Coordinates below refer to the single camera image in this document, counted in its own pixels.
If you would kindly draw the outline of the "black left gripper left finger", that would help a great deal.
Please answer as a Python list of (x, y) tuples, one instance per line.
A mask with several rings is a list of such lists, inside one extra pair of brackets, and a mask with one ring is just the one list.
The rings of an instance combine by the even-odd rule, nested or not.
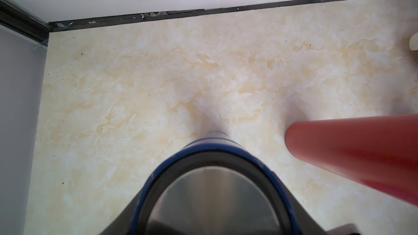
[(140, 235), (140, 213), (145, 195), (139, 192), (122, 212), (100, 234), (101, 235)]

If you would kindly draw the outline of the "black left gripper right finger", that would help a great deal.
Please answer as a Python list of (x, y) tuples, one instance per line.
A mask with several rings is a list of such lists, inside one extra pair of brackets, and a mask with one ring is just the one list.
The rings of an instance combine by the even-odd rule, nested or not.
[(288, 197), (290, 220), (296, 235), (326, 235), (325, 230), (314, 221), (293, 195)]

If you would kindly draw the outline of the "blue thermos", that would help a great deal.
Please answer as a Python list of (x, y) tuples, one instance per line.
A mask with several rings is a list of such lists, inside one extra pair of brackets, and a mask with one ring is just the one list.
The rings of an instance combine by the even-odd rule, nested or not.
[(215, 133), (162, 162), (139, 195), (132, 235), (299, 235), (278, 176)]

